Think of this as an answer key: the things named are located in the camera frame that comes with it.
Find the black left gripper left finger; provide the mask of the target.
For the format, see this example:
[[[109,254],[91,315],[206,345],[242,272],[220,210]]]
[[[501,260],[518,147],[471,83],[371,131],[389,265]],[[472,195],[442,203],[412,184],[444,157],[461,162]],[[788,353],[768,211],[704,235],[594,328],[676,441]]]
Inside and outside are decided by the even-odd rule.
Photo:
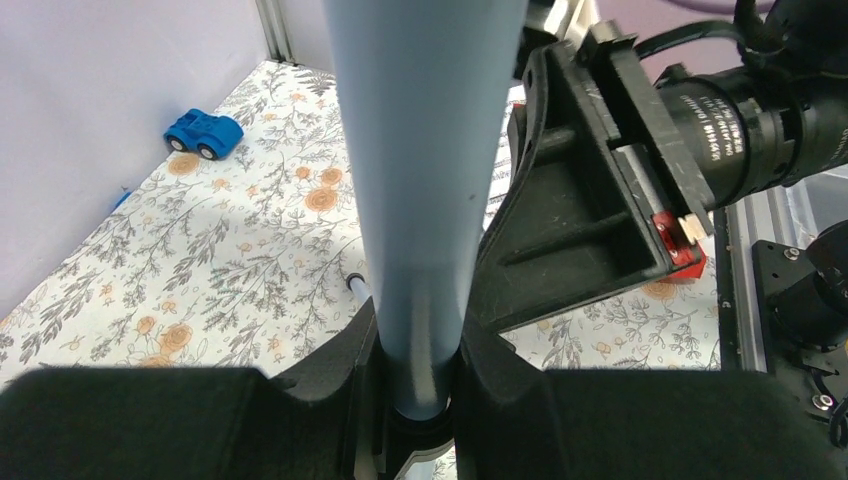
[[[255,368],[43,368],[1,396],[5,479],[373,479],[363,375],[376,325],[275,377]]]

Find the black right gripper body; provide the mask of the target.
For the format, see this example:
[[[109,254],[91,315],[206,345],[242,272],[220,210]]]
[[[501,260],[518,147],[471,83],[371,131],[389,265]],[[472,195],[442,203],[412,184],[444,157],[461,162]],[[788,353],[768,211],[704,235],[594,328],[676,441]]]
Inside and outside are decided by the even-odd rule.
[[[600,91],[611,96],[611,109],[623,133],[645,144],[685,236],[705,239],[715,232],[706,210],[715,197],[641,66],[635,40],[616,22],[601,21],[588,28],[579,55]]]

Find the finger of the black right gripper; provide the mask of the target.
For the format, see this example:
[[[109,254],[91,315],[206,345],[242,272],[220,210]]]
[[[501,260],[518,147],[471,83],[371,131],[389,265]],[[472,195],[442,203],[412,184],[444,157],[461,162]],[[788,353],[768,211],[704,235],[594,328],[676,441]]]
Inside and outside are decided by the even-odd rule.
[[[467,318],[505,332],[666,273],[609,110],[571,42],[534,50],[510,115],[511,183],[481,241]]]

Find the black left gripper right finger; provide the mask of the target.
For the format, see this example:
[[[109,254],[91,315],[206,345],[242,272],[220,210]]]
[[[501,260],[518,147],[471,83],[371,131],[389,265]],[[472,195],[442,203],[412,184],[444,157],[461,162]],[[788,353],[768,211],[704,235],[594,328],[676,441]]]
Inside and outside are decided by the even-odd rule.
[[[772,377],[539,370],[470,319],[453,393],[462,479],[843,479]]]

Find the light blue music stand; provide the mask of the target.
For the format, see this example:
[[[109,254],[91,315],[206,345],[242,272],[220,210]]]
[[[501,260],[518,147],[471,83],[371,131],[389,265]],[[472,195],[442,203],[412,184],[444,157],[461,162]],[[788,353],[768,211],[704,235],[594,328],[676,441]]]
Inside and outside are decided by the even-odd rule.
[[[452,442],[455,357],[527,5],[323,5],[387,393],[394,479]]]

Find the white sheet music page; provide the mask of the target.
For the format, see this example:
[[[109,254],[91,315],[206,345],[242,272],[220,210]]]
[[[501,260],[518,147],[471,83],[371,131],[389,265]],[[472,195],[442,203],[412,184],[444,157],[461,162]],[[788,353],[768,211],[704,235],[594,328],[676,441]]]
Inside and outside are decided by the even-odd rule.
[[[509,146],[507,127],[513,107],[515,105],[522,105],[524,103],[525,94],[523,93],[523,91],[518,87],[511,88],[508,92],[506,107],[503,114],[502,128],[489,188],[489,199],[486,205],[483,220],[484,229],[487,229],[488,225],[494,219],[494,216],[510,187],[512,172],[512,154]]]

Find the red sheet music page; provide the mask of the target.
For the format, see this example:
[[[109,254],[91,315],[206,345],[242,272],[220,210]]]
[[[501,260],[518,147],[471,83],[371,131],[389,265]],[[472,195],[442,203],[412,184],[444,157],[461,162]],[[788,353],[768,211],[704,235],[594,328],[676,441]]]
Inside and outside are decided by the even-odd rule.
[[[678,219],[669,211],[656,213],[652,222],[672,262],[665,283],[688,284],[702,278],[708,256],[699,243],[691,243]]]

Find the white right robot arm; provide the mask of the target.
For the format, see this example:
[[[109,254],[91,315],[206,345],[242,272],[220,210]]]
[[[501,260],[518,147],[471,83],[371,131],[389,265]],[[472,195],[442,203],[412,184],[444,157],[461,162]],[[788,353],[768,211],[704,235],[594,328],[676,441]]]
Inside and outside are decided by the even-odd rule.
[[[692,267],[710,212],[847,161],[843,1],[739,1],[644,41],[600,22],[521,53],[468,306],[494,332]]]

